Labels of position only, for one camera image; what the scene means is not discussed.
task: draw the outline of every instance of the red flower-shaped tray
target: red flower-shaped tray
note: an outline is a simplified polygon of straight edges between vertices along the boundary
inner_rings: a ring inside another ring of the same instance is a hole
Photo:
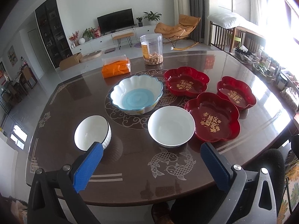
[[[228,76],[222,77],[217,83],[217,94],[230,100],[238,110],[249,109],[257,103],[251,88],[245,82]]]
[[[195,120],[195,135],[202,141],[230,141],[240,133],[236,106],[215,93],[201,93],[185,105]]]
[[[164,73],[164,77],[166,86],[172,94],[190,98],[196,98],[207,90],[210,81],[206,74],[188,66],[168,70]]]

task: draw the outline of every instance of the television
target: television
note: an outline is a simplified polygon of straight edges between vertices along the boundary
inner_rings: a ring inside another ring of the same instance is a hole
[[[98,17],[98,23],[102,34],[135,24],[131,8]]]

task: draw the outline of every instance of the vase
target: vase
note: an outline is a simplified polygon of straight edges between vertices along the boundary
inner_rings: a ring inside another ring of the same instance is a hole
[[[84,38],[81,38],[78,40],[79,44],[84,44],[85,43],[85,39]]]
[[[150,24],[150,25],[156,25],[156,24],[157,24],[157,21],[156,21],[156,20],[149,20],[149,24]]]

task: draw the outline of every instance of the tile floor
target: tile floor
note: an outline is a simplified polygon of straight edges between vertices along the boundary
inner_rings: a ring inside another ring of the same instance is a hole
[[[179,48],[187,47],[192,44],[192,41],[179,41],[177,46]],[[164,53],[174,52],[171,50],[171,44],[163,45]],[[209,46],[198,44],[188,50],[215,50]],[[56,88],[57,84],[68,80],[74,76],[80,75],[84,72],[99,68],[103,65],[101,58],[110,58],[120,55],[126,55],[129,58],[137,58],[142,56],[141,48],[129,47],[124,45],[119,50],[116,48],[114,52],[103,54],[94,60],[80,63],[67,70],[60,71],[60,69],[50,70],[43,75],[39,80],[38,84],[33,90],[29,90],[28,96],[25,96],[23,100],[16,105],[7,117],[3,129],[7,132],[8,141],[7,143],[19,154],[16,164],[15,173],[15,197],[24,201],[28,201],[30,187],[25,183],[25,168],[27,161],[27,154],[30,148],[30,141],[34,134],[38,120],[43,112],[43,109],[49,100],[51,94]],[[18,124],[20,128],[28,135],[25,142],[25,147],[21,150],[15,145],[15,143],[9,139],[10,133],[15,124]],[[64,200],[60,200],[63,210],[66,216],[72,223],[76,223],[73,219],[66,203]],[[153,224],[151,218],[150,209],[151,206],[137,206],[137,207],[99,207],[89,206],[94,215],[99,219],[102,224]]]

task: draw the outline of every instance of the clear plastic container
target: clear plastic container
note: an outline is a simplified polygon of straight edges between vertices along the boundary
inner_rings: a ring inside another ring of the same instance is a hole
[[[157,65],[163,62],[162,34],[149,34],[140,37],[144,62]]]

